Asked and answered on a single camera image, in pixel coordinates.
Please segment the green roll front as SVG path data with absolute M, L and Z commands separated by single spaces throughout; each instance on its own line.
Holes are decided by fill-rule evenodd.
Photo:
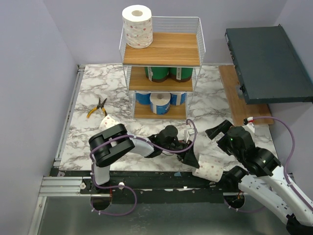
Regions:
M 187 82 L 192 78 L 193 68 L 170 67 L 169 77 L 177 82 Z

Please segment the pink dotted roll front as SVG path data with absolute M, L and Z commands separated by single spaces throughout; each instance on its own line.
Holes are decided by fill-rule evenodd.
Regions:
M 192 175 L 213 182 L 220 181 L 224 171 L 224 161 L 218 157 L 199 155 L 199 168 L 194 168 Z

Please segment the green roll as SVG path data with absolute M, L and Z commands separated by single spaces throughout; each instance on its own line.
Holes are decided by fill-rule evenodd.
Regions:
M 152 82 L 163 82 L 169 75 L 169 67 L 144 67 L 144 69 L 146 77 Z
M 187 82 L 192 78 L 193 68 L 170 67 L 169 77 L 177 82 Z

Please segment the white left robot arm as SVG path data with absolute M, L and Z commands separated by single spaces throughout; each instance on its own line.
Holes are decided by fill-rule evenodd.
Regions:
M 177 135 L 177 128 L 168 125 L 157 134 L 140 138 L 128 132 L 125 125 L 117 124 L 92 136 L 89 139 L 93 173 L 91 187 L 97 193 L 104 193 L 109 186 L 110 166 L 127 153 L 154 158 L 166 151 L 175 154 L 183 164 L 200 168 L 193 148 L 195 140 L 178 140 Z

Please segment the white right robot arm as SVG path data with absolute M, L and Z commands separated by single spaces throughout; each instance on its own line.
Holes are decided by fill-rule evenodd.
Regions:
M 250 132 L 225 120 L 207 129 L 213 140 L 219 133 L 218 147 L 233 155 L 242 165 L 222 176 L 225 187 L 246 192 L 272 211 L 291 235 L 313 233 L 313 202 L 286 173 L 279 159 L 269 150 L 257 147 Z

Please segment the green roll back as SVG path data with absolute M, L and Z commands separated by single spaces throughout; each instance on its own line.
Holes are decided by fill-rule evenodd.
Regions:
M 146 77 L 152 82 L 163 82 L 169 75 L 169 67 L 144 67 L 144 69 Z

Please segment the blue paper roll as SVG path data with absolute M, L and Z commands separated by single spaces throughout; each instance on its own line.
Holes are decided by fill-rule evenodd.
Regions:
M 170 93 L 171 99 L 170 99 L 170 104 L 174 106 L 179 106 L 182 105 L 187 97 L 187 93 Z

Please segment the white wire wooden shelf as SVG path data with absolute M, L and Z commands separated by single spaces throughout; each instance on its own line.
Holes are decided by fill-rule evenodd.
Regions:
M 133 118 L 186 119 L 206 52 L 200 17 L 152 17 L 152 43 L 128 45 L 122 30 L 122 68 Z

